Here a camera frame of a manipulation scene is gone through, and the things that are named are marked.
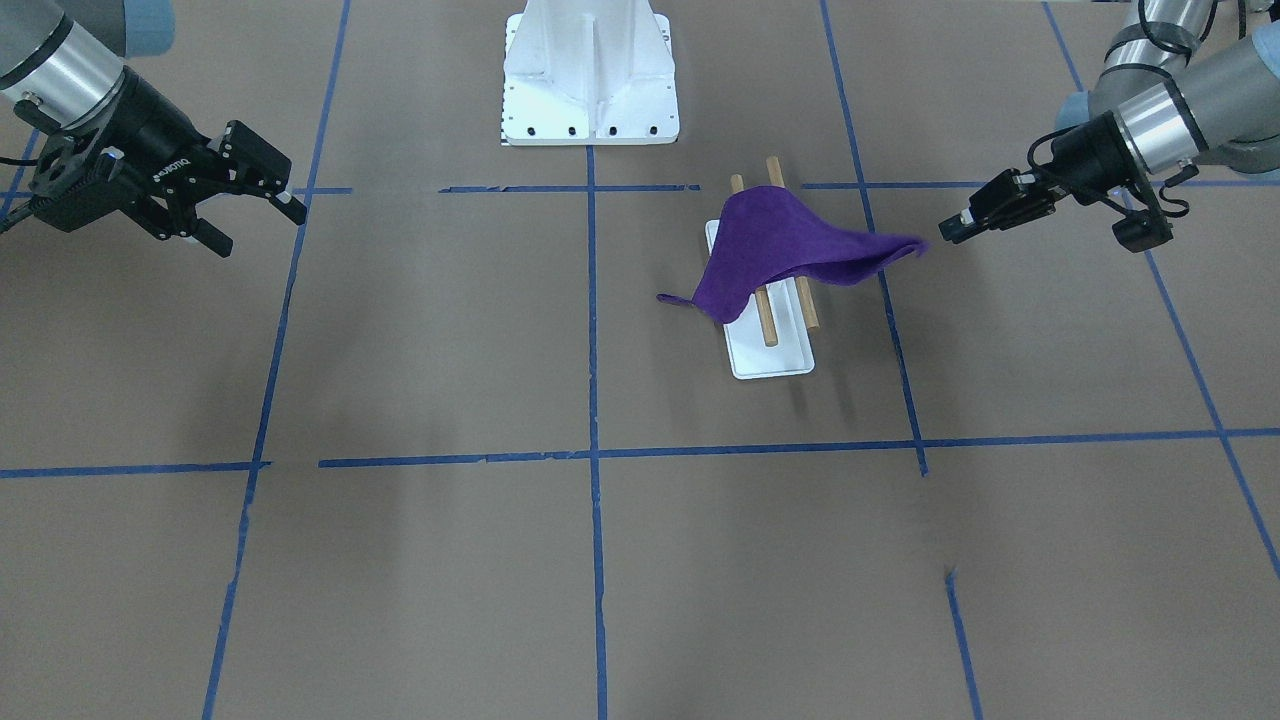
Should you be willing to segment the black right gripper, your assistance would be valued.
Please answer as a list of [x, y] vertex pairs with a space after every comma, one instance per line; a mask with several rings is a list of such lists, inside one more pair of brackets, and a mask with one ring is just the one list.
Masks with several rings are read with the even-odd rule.
[[241, 120], [211, 140], [131, 68], [114, 97], [77, 129], [54, 135], [29, 183], [26, 214], [63, 232], [115, 211], [152, 236], [178, 237], [229, 258], [234, 240], [196, 208], [219, 193], [265, 199], [294, 225], [308, 209], [291, 190], [292, 161]]

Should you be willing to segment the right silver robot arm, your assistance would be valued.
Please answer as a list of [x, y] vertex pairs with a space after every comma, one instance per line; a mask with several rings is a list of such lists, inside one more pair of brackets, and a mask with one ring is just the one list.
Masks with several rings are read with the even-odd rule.
[[128, 65], [166, 53], [169, 1], [5, 1], [3, 96], [45, 137], [29, 199], [3, 228], [37, 219], [70, 233], [120, 213], [156, 240], [184, 238], [220, 258], [234, 243], [198, 215], [220, 195], [266, 200], [302, 225], [291, 160], [239, 120], [209, 137]]

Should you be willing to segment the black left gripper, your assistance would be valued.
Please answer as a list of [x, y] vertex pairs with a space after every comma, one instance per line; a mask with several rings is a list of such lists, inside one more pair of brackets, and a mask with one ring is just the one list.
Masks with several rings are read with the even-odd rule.
[[964, 243], [984, 225], [1020, 225], [1051, 214], [1066, 196], [1082, 206], [1102, 202], [1123, 215], [1112, 188], [1134, 181], [1135, 161], [1112, 111], [1055, 131], [1027, 150], [1027, 169], [1009, 168], [975, 191], [968, 201], [969, 220], [938, 224], [947, 243]]

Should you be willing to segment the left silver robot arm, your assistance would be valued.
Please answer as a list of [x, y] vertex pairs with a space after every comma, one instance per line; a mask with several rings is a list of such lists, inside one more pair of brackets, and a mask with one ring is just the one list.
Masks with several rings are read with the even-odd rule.
[[1134, 3], [1092, 91], [1064, 102], [1059, 128], [1028, 149], [1027, 169], [1004, 170], [942, 222], [943, 240], [1038, 220], [1064, 199], [1108, 205], [1124, 190], [1138, 208], [1119, 206], [1112, 232], [1144, 252], [1169, 242], [1171, 219], [1188, 214], [1167, 190], [1202, 167], [1276, 173], [1277, 19], [1201, 60], [1215, 15], [1212, 1]]

